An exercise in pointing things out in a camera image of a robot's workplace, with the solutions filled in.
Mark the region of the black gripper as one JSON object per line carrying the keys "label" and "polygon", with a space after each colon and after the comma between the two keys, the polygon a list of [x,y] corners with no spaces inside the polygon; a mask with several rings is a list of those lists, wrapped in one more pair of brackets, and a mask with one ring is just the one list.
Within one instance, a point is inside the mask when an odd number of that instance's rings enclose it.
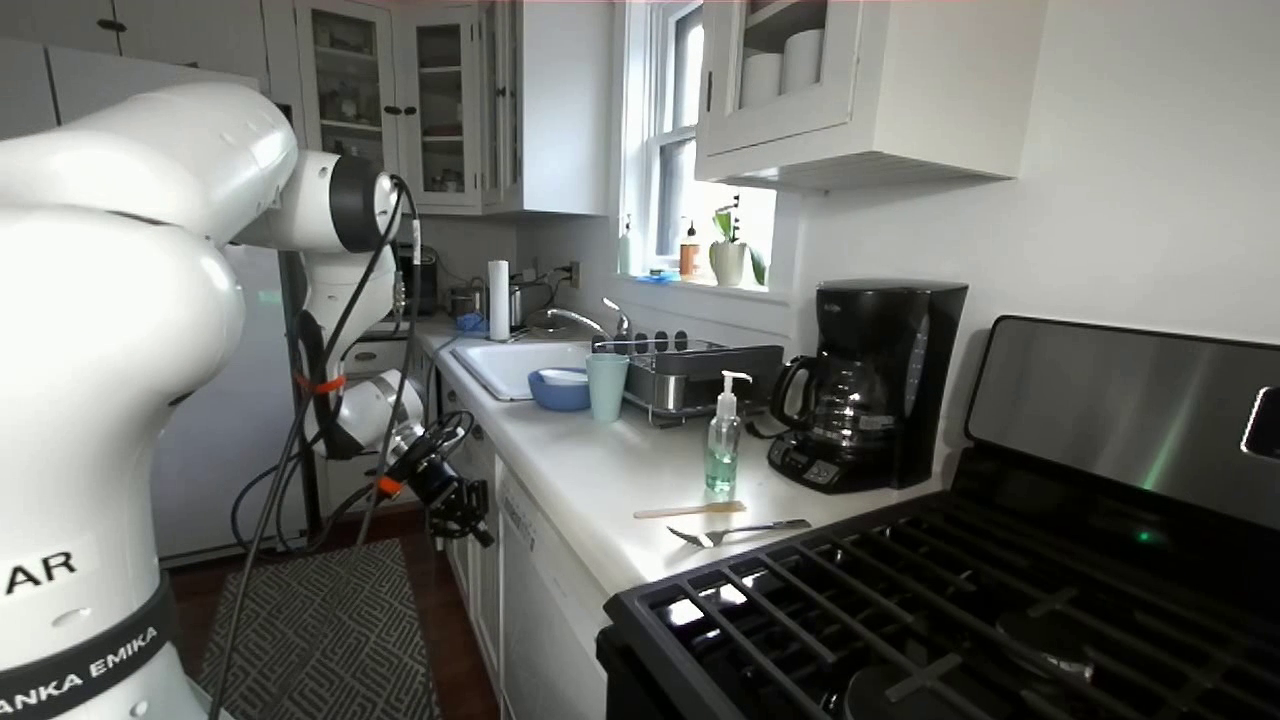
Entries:
{"label": "black gripper", "polygon": [[417,437],[393,464],[393,475],[403,479],[417,498],[429,509],[429,518],[440,532],[467,532],[479,548],[490,548],[490,529],[479,522],[490,509],[488,483],[467,483],[448,454],[467,439],[465,423],[442,423],[429,437]]}

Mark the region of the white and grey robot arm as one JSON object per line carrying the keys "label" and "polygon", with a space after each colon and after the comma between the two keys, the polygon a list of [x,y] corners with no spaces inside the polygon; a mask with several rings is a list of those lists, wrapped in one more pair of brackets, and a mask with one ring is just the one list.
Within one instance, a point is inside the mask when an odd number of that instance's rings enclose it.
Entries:
{"label": "white and grey robot arm", "polygon": [[422,503],[460,490],[465,427],[406,380],[349,385],[386,311],[401,177],[307,151],[244,84],[134,92],[0,139],[0,716],[216,720],[161,629],[157,439],[244,332],[234,243],[295,252],[321,332],[324,432],[385,452]]}

